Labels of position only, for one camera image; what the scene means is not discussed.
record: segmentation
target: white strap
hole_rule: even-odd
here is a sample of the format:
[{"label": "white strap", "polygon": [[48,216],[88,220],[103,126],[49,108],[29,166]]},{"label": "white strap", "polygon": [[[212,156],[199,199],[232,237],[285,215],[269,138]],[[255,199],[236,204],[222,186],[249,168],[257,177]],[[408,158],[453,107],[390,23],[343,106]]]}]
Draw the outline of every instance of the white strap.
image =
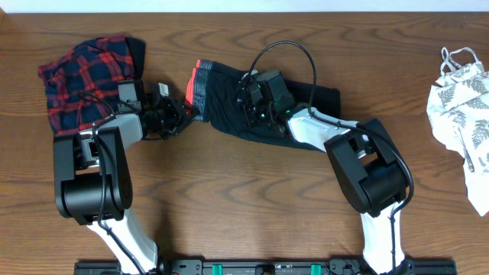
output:
[{"label": "white strap", "polygon": [[445,47],[443,47],[443,49],[442,49],[443,62],[442,62],[442,65],[440,66],[440,74],[442,76],[445,76],[445,72],[443,71],[445,69],[445,66],[448,66],[452,72],[455,71],[454,66],[450,63],[449,57],[450,57],[449,50],[447,50]]},{"label": "white strap", "polygon": [[449,54],[449,60],[450,62],[452,62],[457,68],[461,69],[462,68],[462,65],[456,63],[453,59],[452,59],[452,54],[454,53],[460,53],[461,51],[463,50],[466,50],[468,51],[469,53],[472,53],[472,56],[474,57],[474,60],[475,62],[479,62],[479,59],[475,56],[475,52],[471,49],[471,48],[468,48],[468,47],[464,47],[462,49],[459,49],[459,50],[456,50],[456,51],[452,51],[450,54]]}]

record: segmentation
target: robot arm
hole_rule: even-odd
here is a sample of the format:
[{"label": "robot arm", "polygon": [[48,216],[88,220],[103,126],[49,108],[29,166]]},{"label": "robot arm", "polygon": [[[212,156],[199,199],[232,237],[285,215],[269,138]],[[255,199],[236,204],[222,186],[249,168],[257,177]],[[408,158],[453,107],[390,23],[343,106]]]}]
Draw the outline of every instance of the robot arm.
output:
[{"label": "robot arm", "polygon": [[[248,126],[262,122],[275,124],[282,134],[311,144],[328,154],[343,194],[351,206],[361,213],[365,261],[378,274],[391,271],[393,247],[390,217],[391,212],[406,198],[408,184],[398,160],[386,148],[386,144],[375,137],[311,117],[306,105],[294,102],[278,71],[252,76],[248,90],[252,97],[244,111],[248,122],[254,122],[248,123]],[[377,119],[358,123],[338,120],[319,113],[316,108],[312,108],[312,112],[326,121],[339,121],[341,125],[373,131],[393,144]],[[372,154],[376,154],[377,159],[363,165],[360,159]],[[400,212],[397,212],[393,226],[396,267],[404,260],[404,253],[400,249],[399,217]]]},{"label": "robot arm", "polygon": [[[96,126],[102,152],[97,150],[92,129],[56,136],[53,143],[58,211],[97,233],[119,259],[123,273],[140,273],[138,267],[144,273],[156,273],[158,262],[157,245],[129,209],[133,194],[125,149],[148,134],[158,134],[162,139],[177,136],[198,115],[197,110],[168,97],[165,86],[160,87],[160,92],[148,95],[141,81],[119,83],[121,114]],[[102,172],[77,173],[100,167],[100,154],[104,155],[108,179],[101,223],[111,234],[96,222],[102,199]]]}]

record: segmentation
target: red plaid shirt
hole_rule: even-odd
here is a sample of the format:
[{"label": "red plaid shirt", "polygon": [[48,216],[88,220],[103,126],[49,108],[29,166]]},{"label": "red plaid shirt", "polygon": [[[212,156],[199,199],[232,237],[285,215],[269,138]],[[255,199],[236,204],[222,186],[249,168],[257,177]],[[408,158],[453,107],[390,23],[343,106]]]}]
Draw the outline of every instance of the red plaid shirt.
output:
[{"label": "red plaid shirt", "polygon": [[125,37],[97,38],[74,47],[58,61],[39,66],[39,77],[46,86],[54,134],[70,134],[110,115],[105,105],[80,96],[79,91],[90,92],[116,109],[118,81],[133,79],[134,65]]}]

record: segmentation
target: white fabric with leaf print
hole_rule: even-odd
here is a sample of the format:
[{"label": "white fabric with leaf print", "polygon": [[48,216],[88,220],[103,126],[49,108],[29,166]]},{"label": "white fabric with leaf print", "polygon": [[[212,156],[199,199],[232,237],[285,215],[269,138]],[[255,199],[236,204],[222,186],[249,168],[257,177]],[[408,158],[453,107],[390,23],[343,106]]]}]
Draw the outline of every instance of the white fabric with leaf print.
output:
[{"label": "white fabric with leaf print", "polygon": [[[468,51],[474,63],[461,66],[452,54]],[[482,216],[489,212],[489,72],[470,48],[442,49],[442,76],[432,86],[426,112],[435,138],[465,158],[468,199]],[[447,66],[451,72],[444,73]]]}]

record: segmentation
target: black mounting rail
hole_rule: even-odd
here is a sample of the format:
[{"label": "black mounting rail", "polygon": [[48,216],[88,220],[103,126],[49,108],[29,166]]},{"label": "black mounting rail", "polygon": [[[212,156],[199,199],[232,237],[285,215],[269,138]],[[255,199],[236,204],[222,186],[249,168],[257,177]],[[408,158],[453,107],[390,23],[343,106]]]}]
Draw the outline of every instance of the black mounting rail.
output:
[{"label": "black mounting rail", "polygon": [[[173,275],[375,275],[361,259],[329,261],[174,260],[157,274]],[[74,275],[122,274],[118,262],[78,263]],[[457,275],[453,260],[405,260],[396,275]]]}]

